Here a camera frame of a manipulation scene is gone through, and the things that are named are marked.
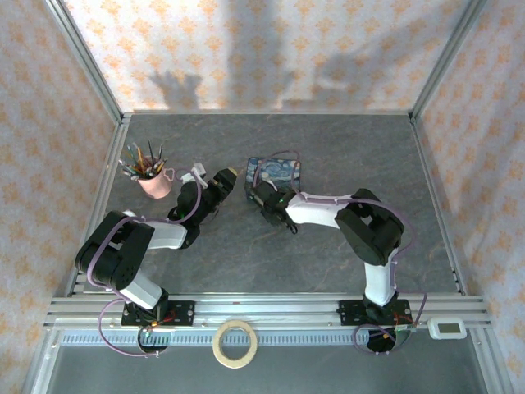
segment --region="small white device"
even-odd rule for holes
[[[467,329],[461,318],[438,317],[427,321],[428,332],[432,339],[464,339]]]

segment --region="cable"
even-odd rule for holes
[[[144,346],[140,341],[141,334],[150,327],[151,326],[144,326],[139,330],[139,332],[137,333],[137,345],[139,346],[139,349],[143,351],[143,353],[147,353],[150,355],[160,355],[163,351],[167,349],[167,346]]]
[[[103,319],[103,316],[104,316],[104,314],[106,313],[106,311],[109,308],[111,308],[114,304],[116,304],[118,302],[126,302],[126,300],[124,300],[123,298],[117,298],[116,300],[110,301],[109,303],[106,304],[106,306],[104,306],[102,308],[102,311],[100,312],[100,315],[98,316],[98,334],[100,334],[100,337],[102,338],[104,343],[107,345],[107,347],[109,347],[111,350],[114,350],[115,352],[117,352],[117,353],[119,353],[121,355],[128,355],[129,357],[150,357],[151,355],[153,355],[153,353],[144,353],[144,354],[142,354],[142,353],[131,353],[129,351],[119,349],[118,347],[113,345],[104,336],[103,331],[102,331],[102,319]],[[160,351],[156,351],[155,353],[157,355],[159,355],[161,352]]]
[[[93,286],[96,286],[96,287],[102,287],[102,288],[105,288],[106,286],[104,286],[102,283],[98,283],[96,282],[94,279],[93,279],[93,270],[94,270],[94,266],[96,265],[96,263],[98,262],[98,259],[100,258],[100,256],[102,255],[102,252],[106,249],[106,246],[109,245],[109,242],[111,241],[111,239],[113,238],[113,236],[116,234],[116,232],[122,227],[124,226],[126,223],[128,222],[131,222],[132,220],[135,220],[137,222],[168,222],[170,224],[180,224],[182,222],[185,222],[186,220],[188,220],[189,218],[191,218],[191,216],[195,213],[195,211],[197,211],[197,208],[199,207],[199,204],[200,204],[200,200],[201,200],[201,194],[202,194],[202,188],[201,188],[201,185],[199,184],[199,180],[197,179],[197,176],[195,174],[193,174],[191,171],[188,171],[184,168],[181,168],[179,170],[176,170],[176,173],[179,172],[179,171],[185,171],[185,172],[189,172],[191,174],[191,176],[195,179],[195,183],[197,184],[197,201],[195,203],[195,206],[193,207],[193,209],[186,215],[184,216],[182,219],[180,220],[175,220],[175,221],[171,221],[167,218],[165,219],[158,219],[158,218],[145,218],[145,217],[136,217],[136,216],[129,216],[127,218],[123,218],[121,219],[114,227],[113,229],[107,234],[106,238],[104,238],[104,240],[102,241],[102,243],[100,244],[100,246],[98,247],[97,251],[95,252],[93,258],[91,259],[91,261],[89,262],[89,265],[88,265],[88,269],[87,269],[87,272],[86,272],[86,276],[88,278],[88,282],[93,285]],[[100,312],[100,315],[98,316],[98,333],[100,334],[100,337],[102,338],[102,340],[104,341],[104,343],[112,350],[116,351],[117,353],[120,353],[121,355],[128,355],[129,357],[146,357],[146,356],[149,356],[151,354],[138,354],[138,353],[130,353],[129,351],[125,351],[125,350],[122,350],[122,349],[119,349],[118,347],[112,345],[108,340],[107,338],[104,336],[103,334],[103,331],[102,331],[102,319],[103,319],[103,315],[106,313],[107,309],[110,308],[111,306],[113,306],[114,304],[116,304],[117,302],[126,302],[126,301],[129,301],[127,299],[127,297],[125,297],[124,295],[122,295],[117,289],[112,289],[112,291],[117,294],[120,298],[117,298],[116,300],[113,300],[111,302],[109,302],[106,306],[104,306],[104,308],[102,309],[102,311]],[[159,355],[161,353],[161,351],[159,350],[156,350],[155,353],[157,355]]]
[[[426,291],[417,291],[417,290],[402,290],[398,289],[397,284],[395,283],[395,268],[397,267],[397,261],[393,261],[392,265],[390,266],[390,285],[398,292],[401,293],[408,293],[408,294],[423,294],[423,299],[421,301],[421,306],[419,307],[418,315],[416,316],[416,319],[413,321],[414,327],[416,327],[419,324],[419,319],[421,318],[423,308],[425,307],[425,304],[427,302],[428,294]]]
[[[335,205],[339,205],[339,204],[370,204],[370,205],[376,205],[377,207],[386,209],[387,211],[390,211],[391,213],[393,213],[401,221],[401,223],[403,223],[404,227],[407,227],[410,230],[410,242],[403,249],[398,251],[393,258],[399,259],[399,258],[403,257],[412,248],[412,246],[414,245],[414,243],[416,242],[416,239],[417,239],[417,234],[416,234],[415,229],[413,228],[412,223],[401,212],[399,212],[395,208],[392,208],[389,205],[383,204],[382,202],[376,201],[374,199],[353,199],[353,198],[349,198],[349,199],[330,199],[330,198],[329,199],[319,199],[319,198],[314,198],[314,197],[307,198],[305,195],[303,195],[299,191],[299,189],[297,189],[297,186],[295,186],[295,184],[294,184],[295,169],[300,164],[300,159],[301,159],[301,155],[300,155],[300,153],[297,150],[293,150],[293,149],[281,150],[279,152],[272,153],[270,156],[267,156],[266,158],[264,158],[257,165],[257,168],[255,169],[255,173],[253,174],[253,187],[257,186],[258,175],[259,175],[261,169],[263,168],[263,165],[267,162],[267,160],[269,158],[274,158],[275,156],[277,156],[279,154],[283,154],[283,153],[293,153],[293,154],[295,154],[296,160],[295,160],[294,166],[292,167],[291,187],[292,187],[292,190],[303,201],[310,201],[312,203],[318,203],[318,204],[335,204]]]
[[[121,219],[114,227],[113,229],[107,234],[106,238],[104,238],[104,241],[102,241],[102,243],[100,244],[100,246],[98,247],[97,251],[95,252],[93,258],[91,259],[91,261],[89,262],[89,265],[88,265],[88,269],[86,271],[86,276],[88,278],[88,282],[93,285],[93,286],[96,286],[96,287],[102,287],[102,288],[106,288],[107,286],[105,286],[103,283],[98,283],[96,282],[94,279],[93,279],[93,270],[94,270],[94,267],[96,265],[96,263],[98,262],[98,259],[100,258],[100,256],[102,255],[103,251],[106,249],[106,246],[109,245],[109,242],[111,242],[113,236],[119,231],[119,229],[124,226],[126,223],[128,222],[131,222],[133,220],[135,220],[136,222],[160,222],[160,223],[169,223],[169,224],[180,224],[182,222],[185,222],[186,220],[188,220],[189,218],[191,218],[191,216],[195,213],[195,211],[197,211],[197,208],[199,207],[199,204],[200,204],[200,200],[201,200],[201,194],[202,194],[202,188],[201,188],[201,185],[199,183],[199,180],[197,179],[197,176],[195,174],[193,174],[191,171],[188,171],[184,168],[181,168],[179,170],[176,170],[176,173],[177,172],[180,172],[180,171],[185,171],[185,172],[189,172],[192,177],[195,179],[195,183],[197,184],[197,202],[195,203],[195,206],[193,207],[193,209],[186,215],[184,216],[182,219],[179,219],[179,220],[175,220],[175,221],[171,221],[169,220],[168,218],[164,218],[164,219],[161,219],[161,218],[145,218],[144,216],[139,218],[139,217],[136,217],[136,216],[129,216],[127,218],[123,218]],[[124,295],[122,295],[117,289],[112,289],[118,296],[120,296],[122,299],[124,300],[128,300]]]
[[[357,326],[353,331],[352,331],[352,343],[354,344],[354,347],[363,352],[363,353],[366,353],[367,355],[379,355],[381,353],[379,352],[371,352],[371,351],[368,351],[368,350],[364,350],[361,346],[358,345],[358,338],[357,338],[357,335],[358,335],[358,331],[361,329],[361,328],[373,328],[374,330],[378,330],[378,331],[381,331],[384,335],[387,335],[394,343],[395,343],[395,338],[392,336],[392,334],[390,334],[388,331],[386,331],[383,327],[380,327],[380,326],[377,326],[376,324],[370,324],[370,323],[365,323],[365,324],[361,324],[360,326]]]
[[[275,153],[272,153],[270,156],[267,156],[265,157],[258,165],[257,167],[255,168],[255,173],[253,174],[253,187],[256,187],[257,186],[257,180],[259,178],[259,173],[261,171],[261,169],[263,168],[263,165],[266,164],[266,162],[268,161],[269,158],[274,158],[275,156],[277,156],[278,154],[283,154],[283,153],[293,153],[295,154],[295,163],[294,163],[294,166],[292,168],[292,180],[291,180],[291,185],[292,185],[292,190],[295,192],[295,193],[299,193],[298,189],[297,189],[297,186],[294,185],[294,174],[295,174],[295,168],[297,168],[297,166],[299,165],[300,161],[301,161],[301,156],[299,154],[298,151],[296,150],[280,150],[279,152],[275,152]]]

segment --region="mounting plate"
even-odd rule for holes
[[[174,300],[167,302],[166,316],[170,313],[175,313],[175,318],[169,322],[162,323],[162,326],[192,326],[195,317],[195,301],[189,300]],[[124,312],[122,313],[121,325],[125,326],[140,326],[144,327],[151,323],[151,320],[144,318],[140,312],[140,308],[134,303],[126,304]]]
[[[367,309],[363,300],[341,300],[336,312],[340,316],[341,326],[360,326],[366,323],[380,326],[396,325],[395,314],[399,317],[399,320],[403,320],[401,324],[412,321],[410,303],[407,300],[392,300],[389,304],[389,308],[384,310],[384,315],[377,320],[367,315]]]

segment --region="roll of tape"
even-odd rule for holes
[[[248,352],[237,360],[229,359],[222,351],[222,338],[228,331],[234,328],[243,330],[249,336]],[[257,351],[257,336],[255,335],[253,328],[246,322],[243,322],[242,320],[230,320],[217,329],[215,337],[213,338],[212,347],[213,354],[219,363],[232,369],[243,368],[248,365],[255,356],[255,352]]]

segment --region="pencil cup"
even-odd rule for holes
[[[166,197],[171,191],[171,185],[175,176],[175,170],[173,168],[164,168],[160,174],[152,179],[139,179],[139,183],[146,192],[146,194],[152,199],[161,199]]]

